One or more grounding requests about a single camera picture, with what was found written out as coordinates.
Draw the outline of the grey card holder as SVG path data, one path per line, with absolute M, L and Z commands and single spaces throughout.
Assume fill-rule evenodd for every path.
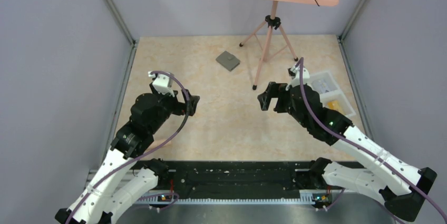
M 217 56 L 216 61 L 230 72 L 240 65 L 240 59 L 227 51 Z

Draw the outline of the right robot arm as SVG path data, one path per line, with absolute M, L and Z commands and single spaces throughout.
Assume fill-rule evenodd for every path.
M 277 99 L 275 112 L 289 114 L 315 139 L 349 154 L 362 165 L 356 170 L 319 158 L 309 174 L 313 187 L 330 185 L 356 191 L 407 222 L 417 219 L 426 201 L 438 208 L 429 197 L 438 176 L 433 169 L 417 168 L 385 150 L 346 116 L 323 106 L 320 94 L 307 84 L 270 82 L 257 99 L 263 111 Z

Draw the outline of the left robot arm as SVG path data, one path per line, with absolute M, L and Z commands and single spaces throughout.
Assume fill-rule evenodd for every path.
M 68 208 L 59 209 L 59 223 L 116 223 L 139 198 L 169 182 L 168 167 L 156 161 L 142 168 L 121 188 L 118 187 L 137 158 L 154 142 L 153 135 L 170 115 L 194 115 L 200 97 L 185 93 L 185 102 L 175 95 L 144 93 L 133 106 L 129 121 L 118 130 L 99 170 L 80 197 Z

